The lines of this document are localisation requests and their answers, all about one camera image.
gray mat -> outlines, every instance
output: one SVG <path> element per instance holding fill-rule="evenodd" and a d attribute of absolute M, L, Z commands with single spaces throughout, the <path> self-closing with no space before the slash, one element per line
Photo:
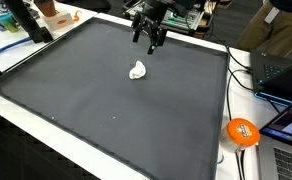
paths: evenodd
<path fill-rule="evenodd" d="M 94 20 L 2 76 L 0 95 L 150 178 L 214 179 L 226 54 L 167 38 L 149 56 L 148 37 L 131 40 Z M 130 80 L 137 60 L 147 74 Z"/>

orange object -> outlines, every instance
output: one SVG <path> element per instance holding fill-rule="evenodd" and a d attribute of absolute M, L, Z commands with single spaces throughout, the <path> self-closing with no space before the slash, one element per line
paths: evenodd
<path fill-rule="evenodd" d="M 82 14 L 82 12 L 80 11 L 80 10 L 77 10 L 76 12 L 75 12 L 75 15 L 74 15 L 74 19 L 73 19 L 73 21 L 74 22 L 77 22 L 77 21 L 79 21 L 79 16 L 78 16 L 78 14 Z"/>
<path fill-rule="evenodd" d="M 226 127 L 229 137 L 240 146 L 252 146 L 260 139 L 257 127 L 246 119 L 236 118 Z"/>
<path fill-rule="evenodd" d="M 259 139 L 259 130 L 253 123 L 236 118 L 223 128 L 220 145 L 230 152 L 236 152 L 256 144 Z"/>

